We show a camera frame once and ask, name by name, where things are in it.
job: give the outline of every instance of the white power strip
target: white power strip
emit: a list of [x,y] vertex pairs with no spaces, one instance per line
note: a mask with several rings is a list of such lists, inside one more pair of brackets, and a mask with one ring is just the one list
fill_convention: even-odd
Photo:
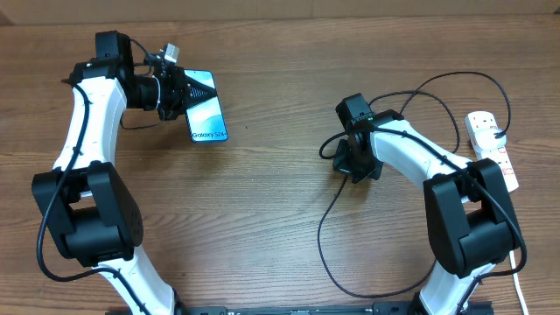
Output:
[[[485,111],[476,111],[465,117],[466,130],[471,138],[472,147],[476,152],[476,158],[481,160],[483,158],[491,158],[494,162],[498,163],[501,168],[501,173],[506,181],[507,190],[511,193],[519,187],[517,177],[515,176],[514,167],[509,160],[508,152],[506,151],[506,136],[496,139],[495,134],[501,130],[498,128],[496,118],[492,113]],[[509,252],[509,261],[511,268],[515,267],[514,251]],[[517,274],[513,275],[515,291],[521,304],[521,309],[524,315],[529,315],[525,297],[523,297],[522,287],[519,284],[519,277]]]

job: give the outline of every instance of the wooden surface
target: wooden surface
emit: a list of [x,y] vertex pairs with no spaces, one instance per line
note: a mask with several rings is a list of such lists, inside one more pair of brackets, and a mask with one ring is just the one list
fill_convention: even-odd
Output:
[[[211,70],[216,79],[226,143],[191,143],[181,117],[120,130],[116,153],[116,169],[143,214],[143,245],[188,305],[371,303],[335,288],[317,251],[319,219],[342,180],[318,156],[323,141],[342,130],[334,107],[357,92],[370,99],[435,74],[477,70],[498,79],[513,106],[507,150],[521,185],[512,199],[528,245],[520,274],[528,307],[560,313],[558,16],[0,28],[0,313],[100,314],[124,306],[100,276],[55,283],[39,272],[41,216],[31,194],[33,175],[50,170],[66,139],[73,98],[60,79],[95,55],[96,32],[112,29],[152,51],[172,42],[182,67]],[[462,123],[467,113],[489,110],[506,123],[504,101],[484,78],[442,79],[426,90],[456,115],[463,156],[474,158]],[[386,99],[374,109],[402,102]],[[434,101],[419,97],[404,114],[428,138],[454,146],[449,118]],[[125,123],[156,120],[130,110]],[[348,185],[323,242],[334,275],[360,293],[412,284],[433,260],[421,191],[389,166],[380,181]],[[45,256],[56,273],[81,270],[60,257],[50,235]],[[498,314],[520,313],[509,277],[486,281],[474,299],[492,300]]]
[[14,25],[552,14],[558,8],[560,0],[0,0]]

